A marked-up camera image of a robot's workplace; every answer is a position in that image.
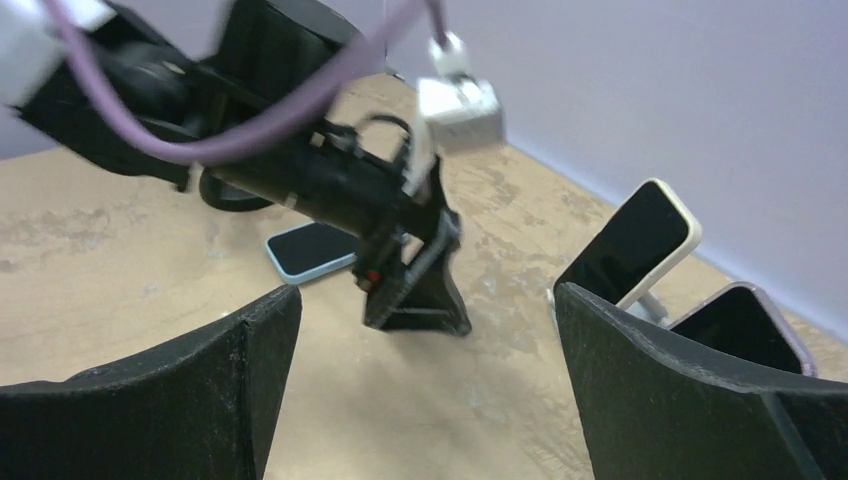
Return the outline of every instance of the wooden tabletop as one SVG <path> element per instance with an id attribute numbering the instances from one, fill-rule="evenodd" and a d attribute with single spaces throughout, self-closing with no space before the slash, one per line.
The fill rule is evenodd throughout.
<path id="1" fill-rule="evenodd" d="M 412 102 L 372 77 L 336 115 L 408 116 Z M 366 134 L 378 154 L 396 142 Z M 378 333 L 361 325 L 349 274 L 305 287 L 267 479 L 592 478 L 545 289 L 611 207 L 512 149 L 448 159 L 445 184 L 464 220 L 454 274 L 474 332 Z M 0 383 L 61 381 L 254 300 L 280 284 L 264 240 L 306 220 L 218 212 L 62 149 L 0 162 Z M 727 282 L 690 258 L 654 291 L 676 316 Z M 848 349 L 790 321 L 821 376 L 848 381 Z"/>

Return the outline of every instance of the smartphone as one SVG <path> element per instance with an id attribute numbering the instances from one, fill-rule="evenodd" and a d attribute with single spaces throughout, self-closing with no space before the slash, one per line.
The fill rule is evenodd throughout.
<path id="1" fill-rule="evenodd" d="M 736 358 L 815 377 L 815 359 L 761 288 L 731 283 L 669 329 Z"/>
<path id="2" fill-rule="evenodd" d="M 662 180 L 646 180 L 557 278 L 622 310 L 701 242 L 701 224 Z"/>
<path id="3" fill-rule="evenodd" d="M 301 285 L 352 265 L 357 242 L 337 228 L 307 223 L 272 236 L 265 249 L 283 281 Z"/>

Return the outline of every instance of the black screen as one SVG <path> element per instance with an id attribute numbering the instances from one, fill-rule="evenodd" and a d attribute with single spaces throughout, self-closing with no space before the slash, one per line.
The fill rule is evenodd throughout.
<path id="1" fill-rule="evenodd" d="M 289 275 L 299 275 L 356 252 L 357 238 L 337 228 L 310 223 L 268 239 L 271 254 Z"/>
<path id="2" fill-rule="evenodd" d="M 736 358 L 803 374 L 801 359 L 756 294 L 746 287 L 727 290 L 671 331 Z"/>
<path id="3" fill-rule="evenodd" d="M 689 224 L 654 182 L 646 182 L 557 279 L 613 305 L 689 236 Z"/>

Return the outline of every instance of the cable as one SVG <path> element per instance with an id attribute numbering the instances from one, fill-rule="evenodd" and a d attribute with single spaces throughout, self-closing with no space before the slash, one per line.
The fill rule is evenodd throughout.
<path id="1" fill-rule="evenodd" d="M 178 165 L 206 166 L 237 162 L 266 150 L 313 120 L 344 85 L 369 73 L 366 68 L 385 54 L 429 6 L 433 26 L 447 39 L 439 0 L 407 0 L 370 37 L 359 36 L 294 92 L 252 120 L 215 137 L 187 143 L 166 142 L 147 131 L 121 102 L 100 69 L 85 36 L 71 23 L 62 0 L 41 0 L 67 44 L 68 66 L 97 113 L 125 142 L 152 157 Z"/>

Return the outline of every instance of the robotic arm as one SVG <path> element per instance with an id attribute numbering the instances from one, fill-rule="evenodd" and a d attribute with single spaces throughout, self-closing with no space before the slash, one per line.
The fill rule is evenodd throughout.
<path id="1" fill-rule="evenodd" d="M 189 166 L 133 148 L 92 107 L 39 1 L 0 0 L 0 101 L 100 168 L 159 178 L 185 192 Z M 235 0 L 217 50 L 195 61 L 130 9 L 99 0 L 74 0 L 65 8 L 136 120 L 177 143 L 208 138 L 254 118 L 358 35 L 316 0 Z M 204 176 L 356 235 L 360 243 L 353 274 L 367 295 L 364 323 L 369 327 L 456 336 L 471 331 L 449 269 L 460 246 L 460 217 L 442 189 L 441 159 L 422 141 L 436 131 L 439 138 L 453 139 L 445 153 L 476 146 L 456 142 L 457 135 L 471 137 L 458 129 L 468 126 L 462 116 L 467 110 L 451 101 L 462 105 L 469 88 L 489 93 L 491 87 L 463 75 L 467 65 L 462 58 L 441 59 L 440 73 L 450 77 L 445 81 L 453 97 L 437 92 L 438 82 L 422 84 L 427 88 L 419 95 L 437 94 L 441 103 L 419 109 L 413 129 L 390 116 L 366 118 L 406 130 L 388 161 L 360 146 L 355 126 L 326 120 L 328 104 L 317 120 L 273 147 L 204 171 Z M 499 105 L 491 99 L 494 103 L 483 102 L 489 109 L 486 128 L 502 139 Z M 436 124 L 440 128 L 433 130 Z M 422 246 L 405 263 L 408 236 L 419 238 Z"/>

